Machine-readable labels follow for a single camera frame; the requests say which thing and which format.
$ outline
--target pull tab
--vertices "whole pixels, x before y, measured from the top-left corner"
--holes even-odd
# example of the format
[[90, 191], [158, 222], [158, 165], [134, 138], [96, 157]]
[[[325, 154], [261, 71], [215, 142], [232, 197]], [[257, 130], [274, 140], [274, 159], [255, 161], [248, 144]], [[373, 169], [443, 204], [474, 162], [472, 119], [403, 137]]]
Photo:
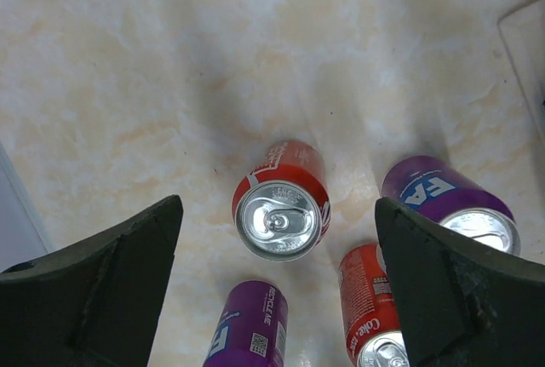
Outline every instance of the pull tab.
[[507, 235], [504, 235], [501, 231], [494, 229], [490, 230], [479, 230], [479, 229], [470, 229], [470, 228], [451, 228], [454, 232], [459, 232], [462, 235], [474, 239], [475, 241], [481, 242], [482, 244], [491, 246], [499, 250], [505, 250], [509, 246], [509, 238]]
[[376, 349], [376, 361], [379, 367], [410, 367], [405, 352], [392, 342]]
[[303, 209], [273, 209], [263, 221], [268, 231], [293, 237], [307, 231], [307, 217]]

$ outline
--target marble surface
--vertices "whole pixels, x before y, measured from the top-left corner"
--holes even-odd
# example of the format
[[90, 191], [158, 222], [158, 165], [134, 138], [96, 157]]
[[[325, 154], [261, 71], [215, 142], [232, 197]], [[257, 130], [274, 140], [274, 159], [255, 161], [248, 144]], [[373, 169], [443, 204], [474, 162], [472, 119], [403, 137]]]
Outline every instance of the marble surface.
[[[0, 0], [0, 141], [56, 246], [178, 193], [185, 218], [150, 366], [202, 363], [228, 291], [274, 282], [287, 366], [349, 366], [336, 267], [375, 238], [386, 170], [432, 152], [513, 210], [545, 262], [545, 159], [497, 30], [530, 0]], [[322, 152], [330, 230], [288, 264], [232, 225], [283, 137]]]

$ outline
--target coca-cola can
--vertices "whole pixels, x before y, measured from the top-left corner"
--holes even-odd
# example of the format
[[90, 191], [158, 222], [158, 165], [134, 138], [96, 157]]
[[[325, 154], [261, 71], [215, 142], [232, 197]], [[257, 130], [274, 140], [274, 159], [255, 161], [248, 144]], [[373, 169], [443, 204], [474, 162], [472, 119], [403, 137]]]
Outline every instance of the coca-cola can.
[[352, 249], [339, 266], [342, 321], [355, 367], [409, 367], [382, 251]]
[[274, 144], [240, 181], [232, 217], [244, 244], [265, 259], [293, 261], [308, 253], [330, 224], [319, 153], [299, 140]]

